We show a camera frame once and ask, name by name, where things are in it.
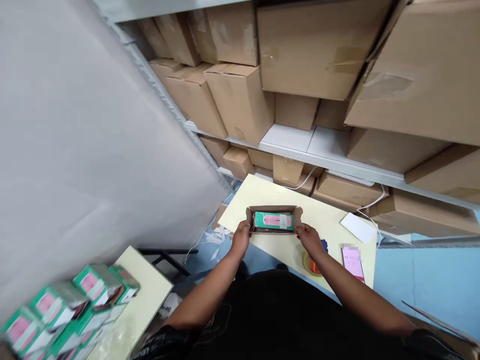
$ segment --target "person's right hand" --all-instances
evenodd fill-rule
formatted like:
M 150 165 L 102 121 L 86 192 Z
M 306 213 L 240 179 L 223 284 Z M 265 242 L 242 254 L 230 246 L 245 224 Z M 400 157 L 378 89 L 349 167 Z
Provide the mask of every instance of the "person's right hand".
M 304 223 L 303 226 L 304 227 L 297 226 L 295 230 L 298 233 L 297 238 L 300 239 L 301 244 L 310 257 L 313 259 L 315 255 L 326 253 L 320 242 L 320 236 L 317 230 L 306 223 Z

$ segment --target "white table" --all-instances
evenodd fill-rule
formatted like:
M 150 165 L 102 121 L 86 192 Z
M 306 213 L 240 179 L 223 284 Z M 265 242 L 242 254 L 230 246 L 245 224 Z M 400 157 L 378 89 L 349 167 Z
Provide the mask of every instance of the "white table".
M 370 288 L 374 287 L 377 236 L 375 235 L 366 243 L 360 242 L 340 225 L 340 220 L 347 213 L 336 207 L 256 176 L 248 175 L 218 223 L 234 231 L 239 222 L 246 219 L 245 210 L 247 207 L 264 205 L 296 205 L 302 207 L 302 222 L 309 224 L 318 231 L 320 238 L 325 239 L 328 243 L 328 253 L 341 264 L 343 264 L 341 245 L 351 244 L 351 246 L 358 247 L 365 283 Z M 371 222 L 363 221 L 374 227 Z M 305 249 L 296 235 L 254 234 L 250 238 L 250 243 L 333 292 L 323 277 L 312 276 L 304 269 L 302 257 L 305 254 Z

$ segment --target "shelf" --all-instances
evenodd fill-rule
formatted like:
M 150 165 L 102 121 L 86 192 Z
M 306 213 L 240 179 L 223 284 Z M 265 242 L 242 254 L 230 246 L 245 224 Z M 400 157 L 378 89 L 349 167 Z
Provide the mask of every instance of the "shelf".
M 185 126 L 193 133 L 216 137 L 199 130 L 192 121 L 188 120 Z M 347 159 L 344 154 L 349 143 L 349 136 L 350 134 L 347 132 L 322 127 L 317 127 L 312 131 L 304 131 L 274 124 L 258 146 L 230 136 L 226 140 L 234 144 L 244 145 L 249 148 L 288 157 L 367 181 L 373 181 L 410 193 L 480 211 L 480 205 L 410 186 L 405 183 L 405 178 L 402 174 Z
M 114 23 L 241 1 L 245 0 L 93 0 L 99 12 Z

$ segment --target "table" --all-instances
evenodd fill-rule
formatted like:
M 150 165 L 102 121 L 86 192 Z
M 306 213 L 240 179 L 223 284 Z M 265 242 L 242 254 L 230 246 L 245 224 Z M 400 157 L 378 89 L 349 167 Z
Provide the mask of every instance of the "table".
M 301 221 L 318 231 L 320 238 L 325 239 L 328 243 L 328 253 L 341 264 L 343 264 L 341 245 L 350 244 L 350 246 L 358 247 L 365 283 L 370 288 L 374 287 L 377 236 L 375 235 L 366 243 L 360 242 L 340 225 L 340 220 L 347 213 L 336 207 L 249 174 L 218 223 L 234 231 L 239 222 L 246 219 L 247 207 L 264 205 L 302 207 Z M 374 228 L 370 221 L 362 220 Z M 332 288 L 323 277 L 312 276 L 304 269 L 302 257 L 306 251 L 296 235 L 253 234 L 250 243 L 333 293 Z
M 116 339 L 108 346 L 109 355 L 107 357 L 107 359 L 125 360 L 130 358 L 130 353 L 159 311 L 173 285 L 131 246 L 125 250 L 115 264 L 123 266 L 140 283 L 140 291 L 120 314 L 105 338 L 105 340 L 115 339 L 115 334 L 120 331 L 121 327 L 127 326 L 125 337 L 121 340 Z M 87 360 L 102 359 L 101 346 L 102 342 L 93 349 Z

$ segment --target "stack of product boxes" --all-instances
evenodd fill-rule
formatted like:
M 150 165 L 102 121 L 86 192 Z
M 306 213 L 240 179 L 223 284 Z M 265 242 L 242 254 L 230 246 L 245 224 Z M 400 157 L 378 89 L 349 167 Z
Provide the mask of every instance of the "stack of product boxes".
M 140 289 L 121 266 L 86 266 L 73 281 L 45 286 L 2 329 L 25 360 L 83 360 Z

